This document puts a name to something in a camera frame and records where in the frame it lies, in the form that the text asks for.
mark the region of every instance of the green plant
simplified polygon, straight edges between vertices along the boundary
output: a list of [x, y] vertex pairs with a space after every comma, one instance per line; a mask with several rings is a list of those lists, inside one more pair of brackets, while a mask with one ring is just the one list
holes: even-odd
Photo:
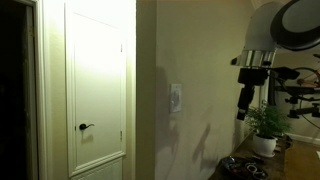
[[263, 102], [261, 107], [250, 107], [245, 122], [257, 135], [262, 138], [272, 138], [291, 129], [287, 116], [280, 112], [276, 106]]

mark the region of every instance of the door frame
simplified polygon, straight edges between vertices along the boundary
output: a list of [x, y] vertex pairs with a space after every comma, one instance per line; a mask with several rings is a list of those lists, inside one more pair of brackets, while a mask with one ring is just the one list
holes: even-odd
[[44, 13], [43, 0], [15, 0], [16, 2], [33, 8], [34, 15], [34, 49], [35, 49], [35, 73], [36, 73], [36, 104], [37, 104], [37, 148], [38, 148], [38, 178], [48, 179], [48, 140], [47, 114], [48, 107], [48, 82], [47, 67], [45, 62], [44, 42]]

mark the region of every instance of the light switch plate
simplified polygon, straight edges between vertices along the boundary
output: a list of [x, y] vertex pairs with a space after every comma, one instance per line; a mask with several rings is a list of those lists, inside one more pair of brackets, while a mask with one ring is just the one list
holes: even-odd
[[170, 85], [170, 112], [181, 111], [181, 84]]

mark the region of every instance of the wooden table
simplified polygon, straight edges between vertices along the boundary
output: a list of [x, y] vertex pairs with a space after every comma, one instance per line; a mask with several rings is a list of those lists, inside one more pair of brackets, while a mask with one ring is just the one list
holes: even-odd
[[[264, 158], [255, 154], [252, 150], [252, 136], [250, 134], [241, 145], [231, 154], [234, 157], [242, 158], [252, 158], [252, 155], [260, 157], [264, 162], [257, 163], [261, 168], [263, 168], [269, 175], [269, 180], [285, 180], [284, 174], [284, 159], [285, 150], [290, 147], [291, 139], [288, 136], [279, 137], [277, 141], [277, 147], [280, 147], [281, 151], [275, 151], [275, 156], [272, 158]], [[234, 177], [222, 166], [221, 162], [218, 164], [216, 171], [209, 178], [209, 180], [233, 180]]]

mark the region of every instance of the door handle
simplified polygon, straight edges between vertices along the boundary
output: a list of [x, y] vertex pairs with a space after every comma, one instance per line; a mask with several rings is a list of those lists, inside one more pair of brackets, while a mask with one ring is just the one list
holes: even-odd
[[86, 124], [80, 124], [79, 129], [82, 131], [87, 129], [90, 126], [94, 126], [94, 124], [89, 124], [88, 126]]

